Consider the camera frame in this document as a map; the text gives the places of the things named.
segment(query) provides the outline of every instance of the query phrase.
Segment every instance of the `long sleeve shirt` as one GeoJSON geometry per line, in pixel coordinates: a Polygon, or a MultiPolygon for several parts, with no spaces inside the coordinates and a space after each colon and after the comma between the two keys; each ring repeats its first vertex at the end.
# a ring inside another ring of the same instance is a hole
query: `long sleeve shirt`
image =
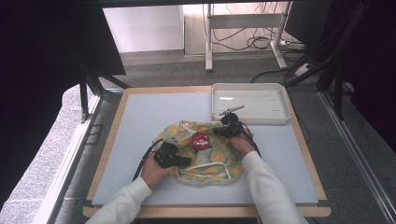
{"type": "MultiPolygon", "coordinates": [[[[283,184],[271,167],[255,151],[242,160],[247,171],[251,197],[264,224],[307,223],[283,184]]],[[[120,189],[108,203],[88,220],[87,224],[129,224],[140,211],[140,204],[151,194],[151,189],[139,176],[120,189]]]]}

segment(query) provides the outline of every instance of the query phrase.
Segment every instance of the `red lid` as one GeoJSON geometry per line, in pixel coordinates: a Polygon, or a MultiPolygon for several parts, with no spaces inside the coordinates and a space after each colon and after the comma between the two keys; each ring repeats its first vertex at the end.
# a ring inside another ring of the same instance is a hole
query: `red lid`
{"type": "Polygon", "coordinates": [[[195,134],[192,135],[191,146],[195,149],[195,151],[205,150],[209,148],[209,145],[210,145],[210,139],[207,133],[196,132],[195,134]]]}

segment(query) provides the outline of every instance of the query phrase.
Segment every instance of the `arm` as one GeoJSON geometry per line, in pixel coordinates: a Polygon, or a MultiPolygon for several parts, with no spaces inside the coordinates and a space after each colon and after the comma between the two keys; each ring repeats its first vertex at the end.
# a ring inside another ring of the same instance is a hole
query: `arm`
{"type": "Polygon", "coordinates": [[[129,224],[140,211],[140,204],[151,194],[151,189],[166,175],[177,170],[176,166],[163,169],[150,153],[142,174],[131,184],[122,187],[110,200],[88,220],[87,224],[129,224]]]}
{"type": "Polygon", "coordinates": [[[247,171],[250,194],[262,222],[307,223],[271,167],[254,151],[245,136],[231,138],[231,143],[244,156],[242,163],[247,171]]]}

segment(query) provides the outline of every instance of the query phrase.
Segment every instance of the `yellow patterned cloth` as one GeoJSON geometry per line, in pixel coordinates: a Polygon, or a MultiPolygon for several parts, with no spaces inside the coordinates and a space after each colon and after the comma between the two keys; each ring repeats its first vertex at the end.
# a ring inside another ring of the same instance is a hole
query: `yellow patterned cloth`
{"type": "Polygon", "coordinates": [[[177,155],[192,159],[189,167],[179,169],[172,177],[195,186],[224,185],[234,182],[243,173],[242,156],[227,139],[213,133],[221,123],[182,120],[169,125],[154,140],[163,139],[178,148],[177,155]],[[191,138],[196,132],[209,135],[210,146],[195,154],[191,138]]]}

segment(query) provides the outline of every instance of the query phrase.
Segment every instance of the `white tray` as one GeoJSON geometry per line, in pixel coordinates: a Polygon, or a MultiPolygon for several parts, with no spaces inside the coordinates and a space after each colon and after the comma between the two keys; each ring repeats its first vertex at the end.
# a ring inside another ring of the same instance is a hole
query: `white tray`
{"type": "Polygon", "coordinates": [[[218,83],[212,86],[212,119],[229,108],[246,124],[282,125],[290,118],[285,88],[277,83],[218,83]]]}

